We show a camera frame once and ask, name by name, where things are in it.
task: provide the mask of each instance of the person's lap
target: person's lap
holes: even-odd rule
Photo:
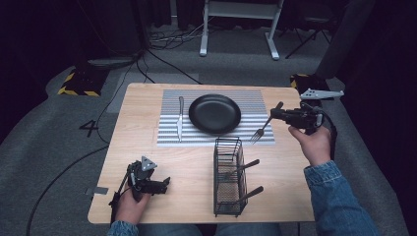
[[[202,236],[195,224],[140,224],[141,236]],[[221,223],[217,224],[215,236],[279,236],[278,223]]]

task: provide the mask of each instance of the gray striped placemat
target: gray striped placemat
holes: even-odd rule
[[[249,142],[255,132],[262,128],[268,119],[268,112],[260,90],[189,90],[165,89],[163,91],[162,109],[160,113],[157,145],[159,147],[204,147],[214,146],[217,136],[206,134],[191,123],[188,109],[198,97],[210,94],[222,94],[233,99],[242,112],[242,119],[238,127],[222,138],[238,137],[243,144]],[[179,96],[184,97],[182,142],[177,136],[177,120],[180,110]],[[272,128],[267,125],[265,133],[255,145],[274,145]]]

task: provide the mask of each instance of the black wire basket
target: black wire basket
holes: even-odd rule
[[[248,200],[239,201],[246,195],[245,170],[237,170],[245,163],[242,141],[216,139],[214,147],[214,214],[230,214],[236,217]]]

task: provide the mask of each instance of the denim jacket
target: denim jacket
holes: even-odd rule
[[[319,235],[380,235],[369,214],[353,196],[349,183],[333,161],[304,169]],[[136,225],[115,221],[113,235],[138,235]]]

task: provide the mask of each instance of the person's right hand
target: person's right hand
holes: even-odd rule
[[[310,136],[292,126],[288,127],[288,131],[300,143],[301,150],[311,166],[330,161],[330,131],[326,127],[319,127],[316,133]]]

